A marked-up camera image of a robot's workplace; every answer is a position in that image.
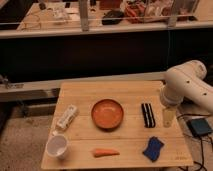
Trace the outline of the translucent yellowish pusher tool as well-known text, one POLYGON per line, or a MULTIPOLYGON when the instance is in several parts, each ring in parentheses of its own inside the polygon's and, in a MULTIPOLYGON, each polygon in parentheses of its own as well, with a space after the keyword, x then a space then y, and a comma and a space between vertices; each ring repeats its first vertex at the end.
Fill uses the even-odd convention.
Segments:
POLYGON ((163 110, 163 126, 168 128, 172 125, 173 118, 175 116, 175 108, 165 108, 163 110))

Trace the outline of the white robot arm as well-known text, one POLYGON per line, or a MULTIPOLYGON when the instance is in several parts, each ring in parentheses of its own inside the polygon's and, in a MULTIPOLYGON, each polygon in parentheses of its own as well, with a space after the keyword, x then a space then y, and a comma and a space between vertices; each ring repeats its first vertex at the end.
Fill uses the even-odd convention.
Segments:
POLYGON ((206 66, 199 60, 173 66, 164 73, 165 84, 159 93, 164 127, 172 125, 177 107, 185 98, 213 114, 213 87, 203 81, 206 75, 206 66))

